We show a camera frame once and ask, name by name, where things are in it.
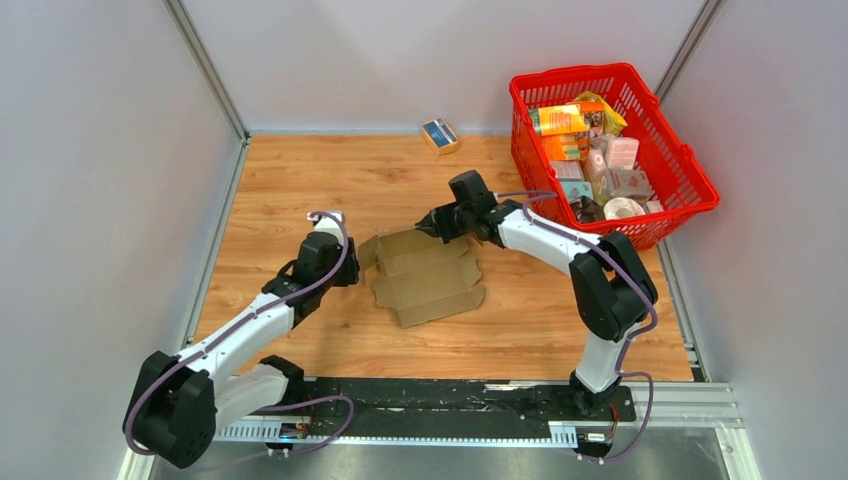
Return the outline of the brown cardboard box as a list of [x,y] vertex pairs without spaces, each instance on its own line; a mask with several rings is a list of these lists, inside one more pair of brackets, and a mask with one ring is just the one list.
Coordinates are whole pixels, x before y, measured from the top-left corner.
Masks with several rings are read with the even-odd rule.
[[362,270],[375,268],[376,304],[406,329],[478,308],[486,296],[468,239],[447,243],[411,228],[375,235],[358,247]]

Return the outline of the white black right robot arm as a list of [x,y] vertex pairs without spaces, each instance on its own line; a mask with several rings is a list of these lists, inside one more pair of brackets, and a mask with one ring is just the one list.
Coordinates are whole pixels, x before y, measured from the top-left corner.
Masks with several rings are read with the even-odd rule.
[[555,198],[546,190],[495,193],[476,170],[452,178],[453,201],[430,210],[417,230],[444,243],[472,236],[534,257],[567,274],[578,314],[588,330],[571,373],[570,404],[579,416],[598,417],[624,378],[632,341],[656,327],[658,292],[630,238],[615,231],[589,234],[546,219],[532,205]]

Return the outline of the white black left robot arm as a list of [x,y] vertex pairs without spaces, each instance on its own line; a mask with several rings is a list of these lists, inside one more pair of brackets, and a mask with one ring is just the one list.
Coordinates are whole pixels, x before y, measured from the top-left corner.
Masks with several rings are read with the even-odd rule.
[[221,428],[247,415],[312,415],[322,401],[306,396],[304,373],[293,363],[271,355],[246,374],[237,370],[313,313],[328,290],[357,283],[352,238],[326,222],[316,221],[297,257],[234,319],[176,354],[156,351],[143,361],[122,424],[133,452],[184,469]]

